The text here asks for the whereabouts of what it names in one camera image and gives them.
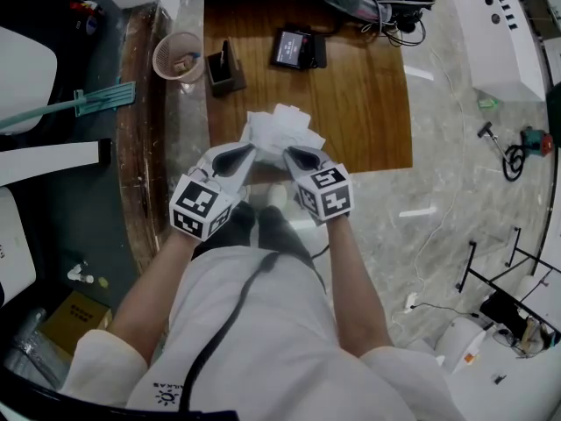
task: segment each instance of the cardboard box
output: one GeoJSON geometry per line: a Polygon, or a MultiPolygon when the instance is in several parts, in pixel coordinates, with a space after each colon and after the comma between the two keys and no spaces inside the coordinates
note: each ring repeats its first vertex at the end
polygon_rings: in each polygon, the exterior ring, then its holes
{"type": "Polygon", "coordinates": [[[71,358],[86,332],[106,329],[111,319],[109,307],[73,291],[39,330],[71,358]]]}

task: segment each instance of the black pants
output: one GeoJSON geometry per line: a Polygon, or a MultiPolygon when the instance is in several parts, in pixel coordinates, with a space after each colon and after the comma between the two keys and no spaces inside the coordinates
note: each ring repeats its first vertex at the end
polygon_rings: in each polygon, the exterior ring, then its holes
{"type": "MultiPolygon", "coordinates": [[[[230,220],[206,242],[199,245],[193,259],[213,248],[225,246],[249,246],[250,233],[255,225],[255,210],[246,202],[241,202],[232,211],[230,220]]],[[[281,211],[269,206],[259,213],[259,248],[289,254],[316,270],[308,250],[281,211]]]]}

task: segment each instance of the white shirt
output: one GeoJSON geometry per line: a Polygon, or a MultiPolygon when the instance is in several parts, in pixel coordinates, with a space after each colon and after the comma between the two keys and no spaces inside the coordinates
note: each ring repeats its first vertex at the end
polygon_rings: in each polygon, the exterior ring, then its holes
{"type": "MultiPolygon", "coordinates": [[[[178,288],[164,351],[149,369],[121,339],[90,331],[61,392],[137,410],[178,410],[193,360],[267,253],[236,246],[195,259],[178,288]]],[[[235,410],[243,421],[463,420],[428,354],[382,347],[359,360],[343,351],[319,280],[286,255],[253,283],[195,382],[191,410],[235,410]]]]}

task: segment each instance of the wooden table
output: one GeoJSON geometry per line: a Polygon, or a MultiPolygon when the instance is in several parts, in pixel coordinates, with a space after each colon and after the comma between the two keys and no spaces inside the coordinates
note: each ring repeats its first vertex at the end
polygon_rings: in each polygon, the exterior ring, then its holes
{"type": "Polygon", "coordinates": [[[408,92],[401,50],[344,26],[327,39],[327,68],[307,71],[270,65],[273,38],[286,23],[333,29],[337,16],[309,0],[207,0],[205,54],[232,38],[247,88],[214,98],[207,92],[212,146],[238,141],[248,111],[277,103],[311,114],[323,150],[351,173],[412,167],[408,92]]]}

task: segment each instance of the marble floor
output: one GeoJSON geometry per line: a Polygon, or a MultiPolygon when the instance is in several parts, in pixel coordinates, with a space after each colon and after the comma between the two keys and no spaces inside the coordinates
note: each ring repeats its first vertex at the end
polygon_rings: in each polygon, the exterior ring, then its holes
{"type": "MultiPolygon", "coordinates": [[[[189,29],[202,37],[202,5],[182,0],[174,29],[189,29]]],[[[459,311],[479,307],[488,293],[483,284],[468,279],[461,295],[455,289],[470,240],[478,242],[473,267],[487,276],[504,269],[514,226],[523,228],[520,246],[537,252],[553,173],[552,155],[533,156],[519,181],[505,180],[499,155],[489,139],[477,137],[477,131],[490,120],[500,142],[519,143],[519,131],[527,125],[547,130],[545,103],[500,103],[495,110],[480,110],[481,95],[471,85],[452,1],[437,0],[423,21],[426,41],[402,48],[404,65],[434,77],[407,75],[414,166],[352,176],[356,209],[350,220],[398,346],[416,338],[434,340],[457,316],[451,310],[427,307],[402,313],[411,292],[419,293],[417,303],[459,311]],[[426,215],[408,217],[407,212],[426,209],[426,215]]],[[[181,172],[209,147],[209,137],[204,83],[168,86],[167,172],[173,190],[181,172]]],[[[259,199],[265,191],[254,186],[252,197],[259,199]]],[[[325,247],[325,228],[315,228],[296,203],[291,202],[285,213],[312,254],[325,247]]],[[[316,266],[330,287],[329,255],[318,258],[316,266]]],[[[501,279],[501,285],[514,290],[530,267],[527,262],[501,279]]]]}

